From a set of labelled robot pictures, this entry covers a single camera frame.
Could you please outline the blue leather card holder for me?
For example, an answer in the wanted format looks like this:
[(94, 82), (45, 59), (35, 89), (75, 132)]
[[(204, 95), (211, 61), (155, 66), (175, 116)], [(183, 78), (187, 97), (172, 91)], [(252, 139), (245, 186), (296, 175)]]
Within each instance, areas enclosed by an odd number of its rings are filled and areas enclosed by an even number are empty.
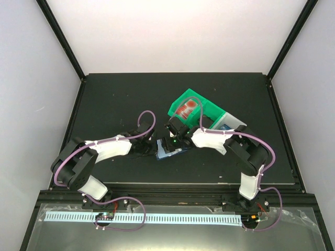
[(169, 152), (163, 147), (163, 141), (162, 139), (157, 140), (157, 153), (156, 153), (156, 158), (157, 160), (162, 160), (168, 157), (172, 157), (177, 154), (181, 154), (188, 151), (188, 149), (175, 149), (174, 151)]

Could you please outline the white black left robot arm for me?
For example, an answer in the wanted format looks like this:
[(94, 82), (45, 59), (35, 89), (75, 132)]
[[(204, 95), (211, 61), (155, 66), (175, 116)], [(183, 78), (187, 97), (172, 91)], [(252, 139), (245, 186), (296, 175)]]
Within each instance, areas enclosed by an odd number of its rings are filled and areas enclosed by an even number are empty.
[(154, 125), (142, 122), (135, 130), (98, 141), (72, 139), (51, 165), (54, 184), (87, 194), (101, 209), (112, 203), (112, 195), (102, 181), (93, 177), (95, 164), (116, 156), (146, 155), (155, 150), (151, 140)]

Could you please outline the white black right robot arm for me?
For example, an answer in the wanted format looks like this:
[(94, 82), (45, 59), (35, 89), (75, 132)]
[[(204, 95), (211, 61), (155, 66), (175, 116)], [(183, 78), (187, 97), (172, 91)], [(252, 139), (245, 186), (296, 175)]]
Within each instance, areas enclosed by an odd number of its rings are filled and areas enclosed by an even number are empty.
[(165, 128), (170, 136), (158, 144), (166, 154), (192, 148), (209, 148), (236, 160), (241, 171), (238, 205), (249, 211), (257, 204), (256, 195), (261, 191), (264, 172), (275, 163), (276, 155), (269, 144), (257, 138), (245, 125), (235, 129), (214, 130), (195, 126), (189, 128), (179, 118), (173, 117)]

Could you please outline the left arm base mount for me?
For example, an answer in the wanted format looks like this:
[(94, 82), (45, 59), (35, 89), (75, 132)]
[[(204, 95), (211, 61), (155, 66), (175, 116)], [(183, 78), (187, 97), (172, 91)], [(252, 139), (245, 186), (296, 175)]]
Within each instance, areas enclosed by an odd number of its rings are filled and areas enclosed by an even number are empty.
[(109, 191), (105, 196), (98, 200), (98, 202), (103, 204), (96, 204), (92, 200), (90, 200), (88, 197), (84, 197), (82, 202), (82, 209), (91, 209), (93, 211), (98, 210), (126, 210), (127, 206), (131, 204), (130, 199), (119, 199), (112, 203), (106, 203), (107, 201), (119, 198), (119, 197), (127, 197), (128, 194), (124, 192), (111, 192)]

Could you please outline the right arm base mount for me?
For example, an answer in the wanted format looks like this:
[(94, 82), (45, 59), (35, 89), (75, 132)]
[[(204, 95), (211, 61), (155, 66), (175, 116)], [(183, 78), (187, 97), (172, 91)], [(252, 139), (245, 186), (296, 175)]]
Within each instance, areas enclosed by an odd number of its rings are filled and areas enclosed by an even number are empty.
[(268, 212), (269, 203), (266, 204), (267, 198), (257, 195), (254, 199), (248, 200), (240, 194), (224, 194), (221, 196), (222, 209), (233, 212)]

